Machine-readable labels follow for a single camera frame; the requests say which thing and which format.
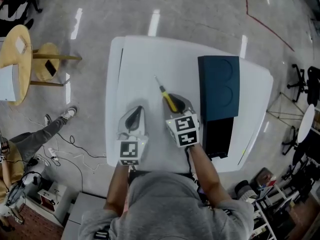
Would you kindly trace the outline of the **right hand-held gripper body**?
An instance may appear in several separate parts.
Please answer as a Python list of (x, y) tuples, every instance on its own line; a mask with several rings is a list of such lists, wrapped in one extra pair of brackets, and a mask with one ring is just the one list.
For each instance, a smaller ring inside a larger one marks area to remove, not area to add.
[(192, 110), (186, 110), (183, 115), (165, 121), (166, 127), (178, 148), (198, 144), (200, 122)]

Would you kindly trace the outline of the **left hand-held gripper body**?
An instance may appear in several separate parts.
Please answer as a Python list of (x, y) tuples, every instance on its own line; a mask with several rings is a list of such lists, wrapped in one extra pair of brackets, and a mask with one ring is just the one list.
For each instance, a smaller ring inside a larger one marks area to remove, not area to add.
[(138, 166), (148, 144), (147, 135), (132, 135), (125, 132), (118, 134), (115, 141), (115, 153), (122, 166)]

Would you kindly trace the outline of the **yellow handled screwdriver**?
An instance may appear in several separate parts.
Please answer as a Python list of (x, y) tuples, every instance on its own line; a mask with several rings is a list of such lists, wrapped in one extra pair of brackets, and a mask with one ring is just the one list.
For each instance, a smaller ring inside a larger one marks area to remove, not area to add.
[(173, 102), (173, 100), (171, 99), (171, 97), (169, 96), (169, 94), (167, 93), (166, 89), (164, 88), (164, 86), (161, 84), (161, 82), (159, 81), (158, 77), (156, 75), (154, 75), (154, 78), (156, 80), (156, 82), (159, 85), (159, 89), (161, 91), (162, 97), (164, 98), (164, 100), (166, 101), (169, 109), (173, 112), (173, 113), (177, 113), (178, 112), (178, 108), (176, 107), (175, 103)]

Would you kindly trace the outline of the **dark green tool box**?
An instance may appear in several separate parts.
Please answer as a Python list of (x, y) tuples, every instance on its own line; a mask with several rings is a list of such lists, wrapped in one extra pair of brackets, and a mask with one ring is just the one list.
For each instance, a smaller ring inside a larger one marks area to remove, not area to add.
[(240, 62), (237, 56), (199, 56), (202, 147), (210, 160), (228, 157), (234, 118), (239, 114)]

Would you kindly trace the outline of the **person's left forearm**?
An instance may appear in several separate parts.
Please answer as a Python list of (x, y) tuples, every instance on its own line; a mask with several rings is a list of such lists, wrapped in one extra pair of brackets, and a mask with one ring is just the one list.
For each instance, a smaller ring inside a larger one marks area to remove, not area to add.
[(119, 217), (123, 214), (128, 193), (129, 166), (118, 163), (113, 172), (106, 196), (104, 209), (115, 212)]

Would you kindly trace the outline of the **person's right forearm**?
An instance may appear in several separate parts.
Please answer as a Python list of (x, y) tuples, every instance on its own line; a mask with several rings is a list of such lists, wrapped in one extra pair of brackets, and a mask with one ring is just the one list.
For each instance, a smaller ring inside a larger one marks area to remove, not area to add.
[(231, 200), (231, 196), (223, 188), (219, 175), (202, 146), (197, 143), (193, 146), (190, 146), (189, 151), (192, 157), (197, 179), (211, 206), (216, 207), (223, 201)]

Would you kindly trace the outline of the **white metal shelving rack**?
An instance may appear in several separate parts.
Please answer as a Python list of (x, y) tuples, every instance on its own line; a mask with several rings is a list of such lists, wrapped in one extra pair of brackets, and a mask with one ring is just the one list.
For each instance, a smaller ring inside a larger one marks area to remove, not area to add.
[(254, 208), (249, 240), (320, 240), (320, 181), (305, 196), (275, 184)]

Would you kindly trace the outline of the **person's grey shirt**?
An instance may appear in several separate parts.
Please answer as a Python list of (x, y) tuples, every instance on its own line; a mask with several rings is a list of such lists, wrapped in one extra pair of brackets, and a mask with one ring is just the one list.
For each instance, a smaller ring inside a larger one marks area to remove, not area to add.
[(191, 179), (169, 172), (137, 177), (129, 187), (128, 210), (87, 211), (79, 240), (249, 240), (254, 207), (245, 201), (225, 200), (206, 207)]

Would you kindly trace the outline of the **grey cabinet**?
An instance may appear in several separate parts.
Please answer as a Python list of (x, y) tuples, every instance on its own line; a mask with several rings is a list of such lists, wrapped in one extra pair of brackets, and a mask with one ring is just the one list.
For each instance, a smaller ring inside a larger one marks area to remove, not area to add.
[(85, 194), (82, 192), (79, 193), (70, 210), (70, 215), (64, 227), (61, 240), (78, 240), (83, 214), (87, 211), (101, 209), (105, 202), (105, 198)]

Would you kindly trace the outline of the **white power strip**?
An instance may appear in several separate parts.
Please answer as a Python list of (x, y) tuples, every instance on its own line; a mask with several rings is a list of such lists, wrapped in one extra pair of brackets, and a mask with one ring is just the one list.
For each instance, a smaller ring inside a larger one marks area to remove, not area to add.
[(53, 148), (51, 148), (51, 147), (49, 147), (48, 149), (48, 152), (49, 152), (49, 159), (50, 160), (52, 160), (52, 161), (56, 161), (56, 162), (58, 162), (59, 161), (59, 158), (58, 158), (58, 156), (57, 156), (57, 150), (55, 150), (55, 149), (53, 149)]

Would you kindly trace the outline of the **knitted black and white basket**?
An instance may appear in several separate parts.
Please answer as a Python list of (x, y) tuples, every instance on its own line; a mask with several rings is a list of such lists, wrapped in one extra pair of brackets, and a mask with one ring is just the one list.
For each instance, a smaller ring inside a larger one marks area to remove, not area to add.
[(240, 201), (254, 203), (258, 197), (256, 192), (251, 188), (247, 180), (239, 182), (234, 188), (236, 197)]

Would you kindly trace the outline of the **open bag with items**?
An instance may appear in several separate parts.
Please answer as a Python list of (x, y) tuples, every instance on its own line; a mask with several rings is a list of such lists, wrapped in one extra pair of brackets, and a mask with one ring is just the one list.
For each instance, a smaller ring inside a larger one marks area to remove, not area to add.
[(269, 169), (263, 167), (254, 177), (254, 183), (257, 189), (264, 189), (273, 186), (277, 181), (277, 176), (274, 175)]

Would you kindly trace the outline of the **black phone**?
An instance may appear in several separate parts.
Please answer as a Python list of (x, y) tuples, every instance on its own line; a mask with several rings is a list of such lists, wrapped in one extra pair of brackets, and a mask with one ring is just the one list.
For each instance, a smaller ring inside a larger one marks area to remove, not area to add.
[(54, 77), (55, 74), (57, 73), (56, 68), (54, 67), (54, 65), (51, 63), (50, 60), (47, 60), (45, 63), (45, 68), (47, 69), (47, 71), (49, 72), (49, 74)]

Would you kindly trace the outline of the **wooden stool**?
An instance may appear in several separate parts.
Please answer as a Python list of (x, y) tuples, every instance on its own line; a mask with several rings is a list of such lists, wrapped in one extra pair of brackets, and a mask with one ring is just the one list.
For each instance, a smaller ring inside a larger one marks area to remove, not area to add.
[(51, 42), (43, 44), (39, 49), (32, 51), (32, 66), (38, 81), (31, 80), (30, 85), (35, 86), (50, 86), (50, 87), (63, 87), (64, 84), (49, 82), (54, 76), (51, 76), (45, 67), (47, 60), (50, 60), (56, 69), (56, 74), (59, 71), (61, 61), (75, 60), (81, 61), (82, 57), (73, 55), (60, 54), (58, 47)]

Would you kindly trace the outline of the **round white table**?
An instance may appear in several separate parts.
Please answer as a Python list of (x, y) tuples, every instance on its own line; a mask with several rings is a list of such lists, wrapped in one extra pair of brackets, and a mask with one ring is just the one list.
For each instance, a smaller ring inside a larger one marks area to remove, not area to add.
[[(279, 108), (279, 111), (271, 111), (272, 106), (277, 103), (278, 101), (281, 101), (282, 97), (287, 99), (293, 106), (300, 111), (300, 114), (293, 114), (293, 113), (286, 113), (281, 112), (281, 108)], [(269, 106), (269, 108), (266, 110), (267, 114), (270, 114), (277, 120), (281, 121), (287, 126), (290, 126), (294, 128), (292, 125), (290, 125), (287, 121), (288, 120), (296, 120), (300, 121), (299, 128), (297, 130), (296, 135), (296, 141), (298, 143), (302, 143), (307, 135), (309, 134), (309, 131), (312, 129), (313, 121), (316, 114), (316, 107), (313, 104), (310, 104), (306, 111), (303, 111), (295, 102), (293, 102), (292, 99), (290, 99), (286, 94), (283, 92), (280, 92), (278, 97), (272, 102), (272, 104)]]

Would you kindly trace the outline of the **round wooden table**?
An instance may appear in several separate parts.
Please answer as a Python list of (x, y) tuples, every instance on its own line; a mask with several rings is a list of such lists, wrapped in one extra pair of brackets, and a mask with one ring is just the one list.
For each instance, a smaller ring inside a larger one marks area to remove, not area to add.
[[(20, 53), (16, 47), (16, 41), (21, 38), (25, 44), (25, 50)], [(9, 65), (18, 65), (18, 82), (20, 88), (20, 99), (18, 101), (9, 101), (14, 106), (20, 105), (28, 92), (31, 82), (33, 49), (29, 30), (24, 25), (16, 25), (4, 38), (0, 49), (0, 68)]]

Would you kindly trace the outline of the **small white card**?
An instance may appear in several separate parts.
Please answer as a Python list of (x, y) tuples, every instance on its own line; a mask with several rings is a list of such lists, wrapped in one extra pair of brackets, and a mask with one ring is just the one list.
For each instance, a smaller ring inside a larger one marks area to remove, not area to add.
[(15, 47), (19, 52), (19, 54), (23, 54), (26, 51), (28, 44), (26, 43), (26, 41), (23, 39), (22, 36), (18, 36), (15, 41)]

